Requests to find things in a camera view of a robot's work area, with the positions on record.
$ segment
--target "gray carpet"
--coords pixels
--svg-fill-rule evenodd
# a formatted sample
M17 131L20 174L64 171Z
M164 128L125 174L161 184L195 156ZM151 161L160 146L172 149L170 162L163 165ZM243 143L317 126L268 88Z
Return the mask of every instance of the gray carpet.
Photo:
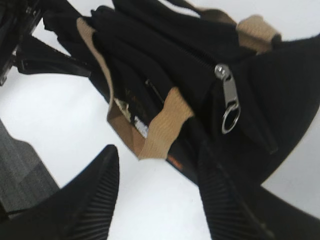
M0 203L5 211L31 208L58 190L33 147L13 139L0 120Z

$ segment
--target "black plastic part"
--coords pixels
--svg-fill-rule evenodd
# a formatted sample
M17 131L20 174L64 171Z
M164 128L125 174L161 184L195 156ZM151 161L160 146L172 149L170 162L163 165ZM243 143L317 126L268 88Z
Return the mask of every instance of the black plastic part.
M90 77L91 71L85 63L69 57L27 35L16 52L15 64L22 74L69 74Z
M24 35L38 25L42 13L39 0L0 0L0 85L15 61L15 51Z
M48 200L0 225L2 240L105 240L119 190L119 157L107 146Z

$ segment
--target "beige strap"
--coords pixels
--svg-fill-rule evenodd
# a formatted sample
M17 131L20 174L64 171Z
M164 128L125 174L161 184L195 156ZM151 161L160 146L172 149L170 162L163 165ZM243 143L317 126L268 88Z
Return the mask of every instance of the beige strap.
M148 137L139 158L147 159L156 155L158 158L165 159L182 125L192 116L194 112L179 89L172 88L164 101L162 111L150 123Z
M236 25L236 22L225 12L219 9L196 7L187 0L167 0L168 2L181 7L190 9L200 15L202 19L210 22L219 22ZM239 45L252 50L258 54L272 50L272 40L281 35L271 25L266 23L259 15L253 15L241 21L236 30L238 32Z
M107 120L119 137L135 153L139 159L165 159L172 143L177 139L182 125L194 116L192 109L182 97L179 89L174 87L164 101L162 111L151 121L148 135L145 139L123 114L125 109L114 103L114 89L110 70L104 57L98 52L93 43L95 30L82 18L77 20L77 29L89 50L98 61L110 90L110 104Z
M258 53L271 51L274 37L281 38L278 31L259 15L253 15L241 21L236 30L240 46L253 49Z

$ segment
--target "metal zipper pull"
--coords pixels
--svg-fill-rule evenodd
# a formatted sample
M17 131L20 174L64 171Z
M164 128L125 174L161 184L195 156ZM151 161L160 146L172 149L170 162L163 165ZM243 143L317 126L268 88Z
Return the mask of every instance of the metal zipper pull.
M223 92L225 101L225 113L223 115L222 133L230 133L238 123L241 106L237 94L237 86L231 70L225 64L217 64L214 70L215 76L223 82ZM231 125L226 126L227 119L233 117Z

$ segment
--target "white floor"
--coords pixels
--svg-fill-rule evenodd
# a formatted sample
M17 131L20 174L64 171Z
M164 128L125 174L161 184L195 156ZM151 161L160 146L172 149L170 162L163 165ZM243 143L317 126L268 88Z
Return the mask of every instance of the white floor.
M110 0L70 0L83 14ZM193 0L236 21L260 14L285 40L320 33L318 0ZM62 50L39 25L35 35ZM198 189L163 160L138 161L106 122L108 105L81 77L20 75L12 69L0 88L0 119L31 143L63 187L108 144L118 147L120 189L109 240L209 240ZM298 147L264 187L320 218L320 114Z

